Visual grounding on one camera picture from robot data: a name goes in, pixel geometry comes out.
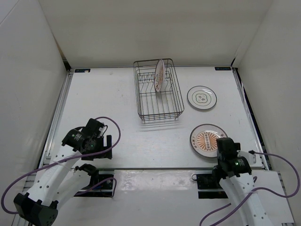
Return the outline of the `red patterned plate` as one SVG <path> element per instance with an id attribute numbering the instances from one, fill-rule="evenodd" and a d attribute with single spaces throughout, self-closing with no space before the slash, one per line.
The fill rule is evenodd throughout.
<path id="1" fill-rule="evenodd" d="M 197 154 L 206 158 L 216 158 L 216 140 L 225 137 L 228 135 L 222 128 L 213 124 L 201 124 L 192 130 L 190 145 Z"/>
<path id="2" fill-rule="evenodd" d="M 155 76 L 154 76 L 154 86 L 156 92 L 160 92 L 164 80 L 164 76 L 165 76 L 164 61 L 160 59 L 157 62 L 156 69 L 155 69 Z"/>

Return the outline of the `black patterned white plate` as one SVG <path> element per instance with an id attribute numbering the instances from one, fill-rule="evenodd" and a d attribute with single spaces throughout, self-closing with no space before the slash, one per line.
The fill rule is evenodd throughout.
<path id="1" fill-rule="evenodd" d="M 188 103 L 198 110 L 210 110 L 217 103 L 217 95 L 206 86 L 194 86 L 187 93 Z"/>

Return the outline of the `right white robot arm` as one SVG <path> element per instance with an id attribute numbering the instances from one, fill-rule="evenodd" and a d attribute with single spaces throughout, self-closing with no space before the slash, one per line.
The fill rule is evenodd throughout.
<path id="1" fill-rule="evenodd" d="M 213 170 L 211 182 L 222 188 L 234 206 L 232 212 L 218 220 L 218 225 L 235 213 L 239 213 L 244 226 L 272 226 L 261 200 L 256 193 L 252 170 L 247 158 L 237 152 L 217 152 L 218 165 Z"/>

